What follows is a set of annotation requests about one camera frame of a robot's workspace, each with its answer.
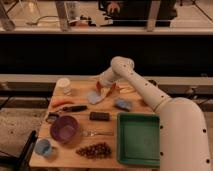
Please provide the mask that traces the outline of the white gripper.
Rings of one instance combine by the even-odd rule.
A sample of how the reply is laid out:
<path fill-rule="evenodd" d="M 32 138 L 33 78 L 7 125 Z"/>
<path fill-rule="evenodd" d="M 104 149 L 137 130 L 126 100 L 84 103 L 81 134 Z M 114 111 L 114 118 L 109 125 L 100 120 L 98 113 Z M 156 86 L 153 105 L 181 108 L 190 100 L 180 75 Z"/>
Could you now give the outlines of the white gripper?
<path fill-rule="evenodd" d="M 101 75 L 99 81 L 96 83 L 96 87 L 98 91 L 101 91 L 103 87 L 111 87 L 109 95 L 113 94 L 116 90 L 116 76 L 115 75 Z"/>

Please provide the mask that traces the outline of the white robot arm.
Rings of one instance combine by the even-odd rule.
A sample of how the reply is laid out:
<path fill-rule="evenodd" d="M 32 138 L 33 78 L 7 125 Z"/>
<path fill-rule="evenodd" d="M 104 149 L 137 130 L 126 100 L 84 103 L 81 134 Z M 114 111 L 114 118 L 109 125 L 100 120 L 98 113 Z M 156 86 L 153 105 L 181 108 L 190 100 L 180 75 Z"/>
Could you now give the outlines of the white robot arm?
<path fill-rule="evenodd" d="M 134 71 L 134 61 L 114 57 L 99 76 L 102 87 L 123 78 L 160 117 L 160 171 L 213 171 L 208 130 L 200 107 L 190 99 L 172 98 Z"/>

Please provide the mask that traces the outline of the person's hand in background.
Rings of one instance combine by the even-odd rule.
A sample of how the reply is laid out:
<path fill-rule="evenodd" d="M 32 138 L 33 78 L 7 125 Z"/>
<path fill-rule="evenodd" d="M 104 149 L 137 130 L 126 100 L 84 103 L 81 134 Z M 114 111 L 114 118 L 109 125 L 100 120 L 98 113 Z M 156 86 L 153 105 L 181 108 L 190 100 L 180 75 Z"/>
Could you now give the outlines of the person's hand in background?
<path fill-rule="evenodd" d="M 108 6 L 107 6 L 107 12 L 108 13 L 114 13 L 114 12 L 119 13 L 120 12 L 119 3 L 116 2 L 116 1 L 110 1 Z"/>

